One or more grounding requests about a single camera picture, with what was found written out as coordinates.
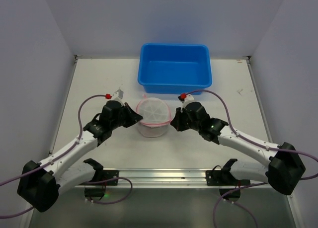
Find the white mesh laundry bag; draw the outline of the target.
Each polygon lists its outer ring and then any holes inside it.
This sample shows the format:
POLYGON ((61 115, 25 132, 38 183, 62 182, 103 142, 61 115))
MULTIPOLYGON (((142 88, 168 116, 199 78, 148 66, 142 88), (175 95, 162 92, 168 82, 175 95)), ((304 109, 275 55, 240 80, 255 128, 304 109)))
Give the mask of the white mesh laundry bag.
POLYGON ((137 124, 142 136, 157 138, 168 131, 172 120, 171 109, 163 100, 144 96, 136 106, 136 112, 143 117, 137 124))

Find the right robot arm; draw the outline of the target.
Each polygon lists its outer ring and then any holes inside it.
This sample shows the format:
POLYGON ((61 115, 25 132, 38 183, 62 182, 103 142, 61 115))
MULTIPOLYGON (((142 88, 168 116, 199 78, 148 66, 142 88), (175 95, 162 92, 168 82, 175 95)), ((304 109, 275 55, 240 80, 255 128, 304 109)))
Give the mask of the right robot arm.
POLYGON ((170 124, 179 132, 194 130, 208 142, 232 148, 255 160, 228 160, 219 175, 225 182, 260 181, 290 195, 305 173, 305 165, 293 145, 272 144, 232 130, 228 122, 210 117, 197 101, 178 107, 170 124))

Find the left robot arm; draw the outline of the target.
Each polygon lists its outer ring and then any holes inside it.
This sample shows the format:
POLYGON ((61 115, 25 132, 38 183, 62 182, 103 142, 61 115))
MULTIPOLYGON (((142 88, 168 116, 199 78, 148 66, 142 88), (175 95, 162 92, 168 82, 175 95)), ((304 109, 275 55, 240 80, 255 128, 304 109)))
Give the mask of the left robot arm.
POLYGON ((115 129, 129 128, 142 119, 127 103, 108 101, 73 141, 39 163, 31 160, 23 167, 18 195, 45 212, 61 194, 77 185, 105 184, 108 178, 100 163, 92 158, 76 162, 110 138, 115 129))

